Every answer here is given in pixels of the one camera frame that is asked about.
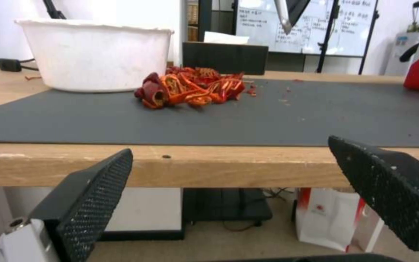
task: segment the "wire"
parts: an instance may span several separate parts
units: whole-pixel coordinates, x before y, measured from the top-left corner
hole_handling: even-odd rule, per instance
[[[248,225],[248,226],[246,226],[246,227],[242,227],[242,228],[240,228],[240,229],[232,229],[232,228],[230,228],[230,227],[228,227],[227,225],[226,225],[226,221],[223,221],[223,227],[226,229],[226,230],[228,230],[228,231],[231,231],[231,232],[243,232],[243,231],[246,231],[246,230],[248,230],[248,229],[251,229],[252,227],[254,227],[256,225],[256,223],[253,223],[253,224],[250,224],[250,225]]]
[[[31,62],[31,61],[35,61],[35,58],[27,59],[27,60],[20,60],[21,63],[28,63],[28,62]]]
[[[329,34],[329,37],[327,38],[325,43],[329,42],[329,39],[331,38],[331,35],[334,33],[334,29],[336,28],[336,21],[337,21],[337,19],[334,19],[334,23],[332,23],[331,33]]]
[[[20,66],[20,67],[27,70],[38,71],[38,68],[35,68],[35,67],[30,67],[30,66]]]
[[[416,24],[416,18],[418,17],[418,7],[417,8],[414,8],[413,10],[412,10],[412,15],[413,15],[413,19],[414,19],[414,24]]]

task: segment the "black gripper pad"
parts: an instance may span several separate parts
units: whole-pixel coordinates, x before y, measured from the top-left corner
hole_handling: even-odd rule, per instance
[[[328,143],[355,191],[402,242],[419,251],[419,161],[336,136]]]

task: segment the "white wall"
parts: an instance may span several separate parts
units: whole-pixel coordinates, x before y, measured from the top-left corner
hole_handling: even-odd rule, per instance
[[[181,42],[185,23],[181,23],[183,0],[53,0],[56,8],[70,19],[99,20],[125,25],[171,28],[174,35],[169,61],[181,63]],[[41,0],[0,0],[0,58],[31,58],[31,52],[17,18],[46,17]]]

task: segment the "dried red chili pepper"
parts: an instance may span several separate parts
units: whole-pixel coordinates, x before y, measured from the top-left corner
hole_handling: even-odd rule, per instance
[[[209,103],[225,103],[239,99],[245,89],[243,73],[221,76],[211,68],[166,69],[166,75],[159,77],[151,73],[135,96],[151,109],[187,103],[190,106],[204,106]]]

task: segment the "white bag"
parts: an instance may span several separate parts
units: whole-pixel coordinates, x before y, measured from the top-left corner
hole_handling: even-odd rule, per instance
[[[360,196],[328,188],[302,188],[297,199],[298,240],[347,251],[364,208]]]

